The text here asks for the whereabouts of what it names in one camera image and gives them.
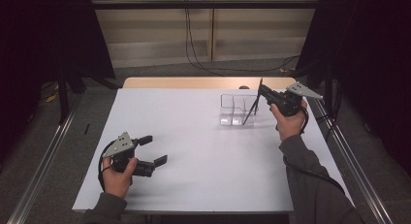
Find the transparent box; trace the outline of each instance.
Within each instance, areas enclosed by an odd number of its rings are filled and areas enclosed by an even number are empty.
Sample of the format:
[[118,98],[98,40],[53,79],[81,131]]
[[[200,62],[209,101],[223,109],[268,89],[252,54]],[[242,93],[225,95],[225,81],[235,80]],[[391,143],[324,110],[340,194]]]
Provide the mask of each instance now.
[[256,112],[248,113],[256,99],[255,95],[221,95],[220,125],[253,126]]

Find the gray sleeve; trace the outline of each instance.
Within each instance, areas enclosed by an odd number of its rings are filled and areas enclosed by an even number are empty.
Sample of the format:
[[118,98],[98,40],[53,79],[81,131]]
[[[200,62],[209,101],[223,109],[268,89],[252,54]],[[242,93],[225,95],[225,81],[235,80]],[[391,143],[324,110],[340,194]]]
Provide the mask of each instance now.
[[[286,139],[279,148],[291,164],[329,175],[301,136]],[[363,223],[351,202],[333,184],[288,167],[287,179],[298,223]]]
[[101,193],[94,209],[88,209],[83,216],[83,223],[116,224],[121,223],[121,213],[127,202],[109,193]]

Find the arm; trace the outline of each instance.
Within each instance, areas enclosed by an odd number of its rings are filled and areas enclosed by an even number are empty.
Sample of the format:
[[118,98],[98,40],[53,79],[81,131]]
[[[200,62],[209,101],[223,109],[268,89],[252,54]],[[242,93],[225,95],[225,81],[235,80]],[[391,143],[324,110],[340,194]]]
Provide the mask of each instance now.
[[[305,170],[328,176],[317,155],[302,141],[303,114],[285,117],[275,105],[271,105],[271,111],[278,122],[280,149],[287,160]],[[351,202],[333,184],[288,167],[287,179],[298,223],[363,223]]]
[[89,209],[83,216],[83,223],[121,223],[121,213],[126,209],[124,200],[130,186],[130,178],[137,165],[137,159],[132,158],[124,173],[118,173],[111,168],[111,159],[103,159],[103,180],[106,192],[100,194],[100,199],[94,209]]

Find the table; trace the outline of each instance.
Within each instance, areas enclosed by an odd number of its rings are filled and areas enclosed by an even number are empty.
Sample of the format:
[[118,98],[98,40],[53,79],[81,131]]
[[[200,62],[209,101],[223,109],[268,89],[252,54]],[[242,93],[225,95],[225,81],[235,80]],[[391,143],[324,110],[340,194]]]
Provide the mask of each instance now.
[[[149,148],[136,149],[141,160],[169,155],[169,162],[157,169],[153,177],[134,177],[137,185],[130,188],[126,197],[130,211],[292,211],[282,153],[276,147],[280,141],[266,101],[260,99],[260,107],[267,108],[259,109],[251,128],[224,127],[216,121],[221,94],[255,95],[259,82],[260,78],[127,79],[117,93],[73,209],[84,211],[96,204],[101,192],[95,170],[98,157],[102,148],[124,130],[119,128],[125,128],[132,138],[153,135]],[[264,78],[264,84],[276,89],[292,83],[294,80],[289,78]],[[241,85],[252,89],[237,89]],[[315,121],[308,122],[302,137],[350,198]]]

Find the human hand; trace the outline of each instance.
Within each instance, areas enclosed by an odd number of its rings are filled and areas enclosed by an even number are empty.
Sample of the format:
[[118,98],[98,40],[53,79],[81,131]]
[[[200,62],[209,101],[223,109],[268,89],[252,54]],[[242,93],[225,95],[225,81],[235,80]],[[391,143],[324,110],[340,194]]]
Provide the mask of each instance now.
[[[301,105],[306,109],[307,103],[301,100]],[[280,134],[280,140],[283,142],[287,138],[299,135],[301,126],[305,122],[305,116],[302,111],[299,111],[293,116],[284,116],[275,104],[271,104],[271,112],[277,119],[277,130]]]
[[[131,176],[137,166],[137,158],[130,159],[124,173],[118,173],[113,168],[103,171],[105,190],[114,196],[124,199],[130,186]],[[111,157],[103,159],[103,168],[111,166]]]

